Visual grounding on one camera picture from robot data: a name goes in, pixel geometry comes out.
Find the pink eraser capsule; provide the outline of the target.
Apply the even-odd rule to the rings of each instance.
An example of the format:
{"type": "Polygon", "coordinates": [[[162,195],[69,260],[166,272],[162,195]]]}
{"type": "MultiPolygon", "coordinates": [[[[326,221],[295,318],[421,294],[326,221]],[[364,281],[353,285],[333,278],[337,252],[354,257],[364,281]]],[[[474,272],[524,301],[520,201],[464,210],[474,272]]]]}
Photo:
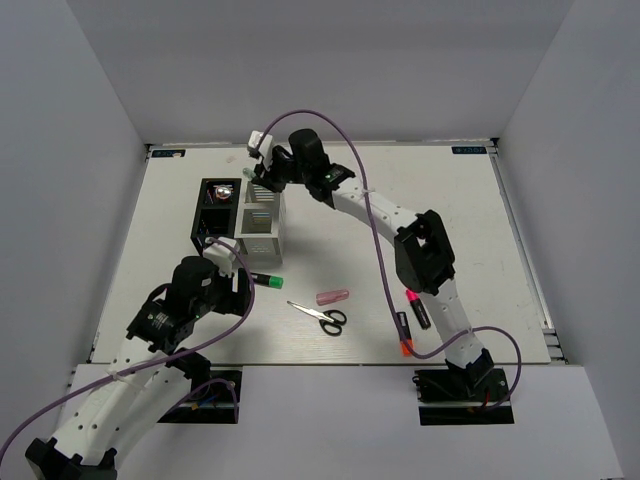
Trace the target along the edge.
{"type": "Polygon", "coordinates": [[[317,305],[324,306],[344,301],[349,298],[349,295],[350,293],[347,289],[339,289],[318,293],[315,299],[317,305]]]}

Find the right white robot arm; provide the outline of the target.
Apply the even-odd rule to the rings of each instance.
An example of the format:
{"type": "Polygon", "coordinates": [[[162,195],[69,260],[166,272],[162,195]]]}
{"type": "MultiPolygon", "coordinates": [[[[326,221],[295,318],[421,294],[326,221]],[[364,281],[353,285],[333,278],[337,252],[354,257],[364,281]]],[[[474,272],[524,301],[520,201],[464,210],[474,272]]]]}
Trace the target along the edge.
{"type": "Polygon", "coordinates": [[[315,200],[374,225],[376,235],[393,247],[397,277],[419,296],[446,345],[453,390],[466,399],[477,397],[486,389],[494,363],[460,301],[455,255],[439,214],[407,210],[367,189],[362,173],[331,162],[312,129],[292,133],[289,145],[286,150],[271,135],[253,131],[247,148],[259,163],[252,182],[275,193],[289,184],[303,185],[315,200]]]}

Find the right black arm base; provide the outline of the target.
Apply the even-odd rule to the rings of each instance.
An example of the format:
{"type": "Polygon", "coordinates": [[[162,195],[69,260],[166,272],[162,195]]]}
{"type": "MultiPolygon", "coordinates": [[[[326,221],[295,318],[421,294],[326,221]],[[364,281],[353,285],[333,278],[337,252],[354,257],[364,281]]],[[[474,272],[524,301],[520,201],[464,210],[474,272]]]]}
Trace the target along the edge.
{"type": "Polygon", "coordinates": [[[512,425],[515,423],[503,369],[494,368],[477,387],[467,385],[446,369],[416,370],[421,426],[512,425]]]}

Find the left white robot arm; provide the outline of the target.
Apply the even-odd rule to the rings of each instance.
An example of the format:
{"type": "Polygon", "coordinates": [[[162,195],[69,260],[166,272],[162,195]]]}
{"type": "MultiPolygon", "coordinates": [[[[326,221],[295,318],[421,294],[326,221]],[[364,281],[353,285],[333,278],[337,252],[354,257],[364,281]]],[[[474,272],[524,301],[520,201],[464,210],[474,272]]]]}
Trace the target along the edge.
{"type": "Polygon", "coordinates": [[[107,375],[81,388],[86,398],[47,439],[25,452],[39,479],[114,479],[119,464],[165,414],[216,383],[199,348],[184,347],[209,313],[246,319],[253,280],[243,260],[188,256],[153,290],[129,324],[107,375]]]}

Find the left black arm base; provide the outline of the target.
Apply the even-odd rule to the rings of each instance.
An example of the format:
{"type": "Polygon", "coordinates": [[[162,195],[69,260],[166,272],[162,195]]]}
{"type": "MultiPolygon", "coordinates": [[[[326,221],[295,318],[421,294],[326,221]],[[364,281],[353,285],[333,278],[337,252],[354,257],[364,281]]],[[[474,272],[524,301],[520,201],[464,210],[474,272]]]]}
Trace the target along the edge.
{"type": "Polygon", "coordinates": [[[237,424],[240,413],[243,370],[210,369],[201,380],[192,380],[190,396],[172,407],[160,424],[237,424]]]}

